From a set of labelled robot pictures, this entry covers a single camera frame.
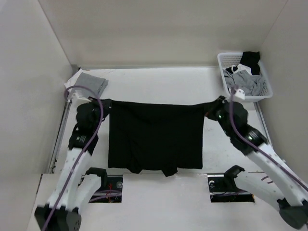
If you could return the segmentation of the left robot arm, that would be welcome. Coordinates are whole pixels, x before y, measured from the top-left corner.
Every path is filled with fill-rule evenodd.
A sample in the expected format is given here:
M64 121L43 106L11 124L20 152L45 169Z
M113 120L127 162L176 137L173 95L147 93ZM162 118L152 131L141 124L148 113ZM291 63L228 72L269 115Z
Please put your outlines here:
M96 191L108 186L106 170L89 167L98 142L98 130L109 115L112 101L91 98L77 107L76 124L69 139L64 167L45 205L34 216L42 231L78 231L81 213Z

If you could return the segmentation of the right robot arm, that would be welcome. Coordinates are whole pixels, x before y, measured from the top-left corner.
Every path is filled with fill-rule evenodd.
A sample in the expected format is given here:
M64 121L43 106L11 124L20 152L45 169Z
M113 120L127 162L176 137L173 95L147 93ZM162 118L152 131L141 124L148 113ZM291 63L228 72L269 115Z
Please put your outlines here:
M241 103L219 96L209 103L206 118L217 121L231 144L265 173L265 182L234 165L222 177L229 192L246 191L277 210L292 228L308 223L308 185L282 161L263 134L247 122Z

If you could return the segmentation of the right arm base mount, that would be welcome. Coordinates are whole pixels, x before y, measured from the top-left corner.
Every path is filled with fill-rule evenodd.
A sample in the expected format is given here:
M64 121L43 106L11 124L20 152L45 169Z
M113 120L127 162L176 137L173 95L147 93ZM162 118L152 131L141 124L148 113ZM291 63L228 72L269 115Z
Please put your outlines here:
M254 203L254 196L242 189L239 189L234 179L245 169L234 165L225 173L214 173L207 176L210 201L212 203Z

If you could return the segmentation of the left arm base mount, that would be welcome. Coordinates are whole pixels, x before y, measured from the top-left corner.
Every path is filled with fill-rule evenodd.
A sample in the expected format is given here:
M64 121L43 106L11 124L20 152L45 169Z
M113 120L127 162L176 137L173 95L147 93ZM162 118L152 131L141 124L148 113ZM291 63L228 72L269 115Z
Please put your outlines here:
M107 182L91 197L89 203L121 203L123 175L108 175Z

